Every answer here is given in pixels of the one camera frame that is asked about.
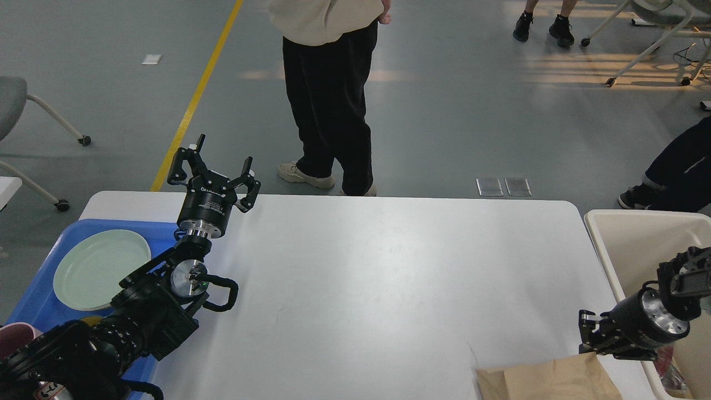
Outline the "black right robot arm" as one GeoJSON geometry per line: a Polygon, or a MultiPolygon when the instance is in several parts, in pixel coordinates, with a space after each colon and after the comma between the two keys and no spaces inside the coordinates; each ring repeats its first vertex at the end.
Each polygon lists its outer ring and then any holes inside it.
{"type": "Polygon", "coordinates": [[[655,361],[658,349],[686,338],[690,322],[709,298],[709,248],[690,247],[660,263],[656,279],[597,315],[580,309],[579,354],[611,354],[616,359],[655,361]]]}

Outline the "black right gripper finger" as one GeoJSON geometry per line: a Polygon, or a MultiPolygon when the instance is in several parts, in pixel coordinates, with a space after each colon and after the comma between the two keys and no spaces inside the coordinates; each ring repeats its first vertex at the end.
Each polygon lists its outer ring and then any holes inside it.
{"type": "Polygon", "coordinates": [[[617,341],[617,325],[612,320],[610,312],[602,312],[598,316],[592,311],[580,309],[578,329],[581,341],[578,347],[579,354],[605,353],[617,341]]]}
{"type": "Polygon", "coordinates": [[[658,360],[658,353],[654,349],[638,347],[620,348],[612,350],[611,354],[615,359],[653,362],[658,360]]]}

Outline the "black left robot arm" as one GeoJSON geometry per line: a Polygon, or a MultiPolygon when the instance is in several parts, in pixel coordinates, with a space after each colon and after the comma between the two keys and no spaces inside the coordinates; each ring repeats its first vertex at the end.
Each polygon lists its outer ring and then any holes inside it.
{"type": "Polygon", "coordinates": [[[205,256],[226,233],[233,208],[254,207],[261,184],[252,157],[234,179],[208,169],[204,140],[178,148],[171,162],[167,183],[186,188],[176,243],[122,276],[113,312],[96,324],[68,321],[2,358],[3,399],[125,399],[133,392],[162,399],[159,387],[126,380],[125,372],[139,358],[160,361],[180,347],[198,329],[200,309],[233,308],[238,283],[208,273],[205,256]]]}

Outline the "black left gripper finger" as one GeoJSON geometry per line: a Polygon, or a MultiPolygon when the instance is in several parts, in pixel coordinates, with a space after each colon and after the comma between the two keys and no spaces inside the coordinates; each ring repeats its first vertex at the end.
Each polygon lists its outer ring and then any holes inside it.
{"type": "Polygon", "coordinates": [[[198,178],[201,179],[201,182],[198,183],[198,189],[200,187],[215,188],[212,173],[208,170],[200,155],[205,139],[206,135],[201,133],[195,144],[188,145],[186,148],[178,147],[176,149],[168,167],[168,185],[184,187],[185,192],[197,191],[192,180],[198,178]]]}
{"type": "Polygon", "coordinates": [[[231,179],[231,190],[235,191],[239,187],[246,187],[244,197],[238,198],[233,205],[236,206],[242,213],[247,213],[254,207],[256,198],[261,188],[261,182],[256,179],[252,172],[253,157],[248,156],[244,160],[241,175],[235,179],[231,179]]]}

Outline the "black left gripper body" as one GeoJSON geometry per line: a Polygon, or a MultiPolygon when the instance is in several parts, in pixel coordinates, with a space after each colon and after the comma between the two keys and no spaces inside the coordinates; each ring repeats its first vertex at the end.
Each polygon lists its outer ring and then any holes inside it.
{"type": "Polygon", "coordinates": [[[228,228],[229,215],[238,200],[234,189],[226,189],[228,177],[193,177],[188,180],[186,197],[177,226],[188,231],[208,225],[211,238],[221,238],[228,228]]]}

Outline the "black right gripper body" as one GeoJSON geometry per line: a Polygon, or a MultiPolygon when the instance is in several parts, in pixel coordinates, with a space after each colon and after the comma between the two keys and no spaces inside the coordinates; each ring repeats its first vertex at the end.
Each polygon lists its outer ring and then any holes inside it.
{"type": "Polygon", "coordinates": [[[609,353],[655,353],[690,333],[690,322],[673,316],[659,291],[647,286],[620,301],[608,319],[615,330],[609,353]]]}

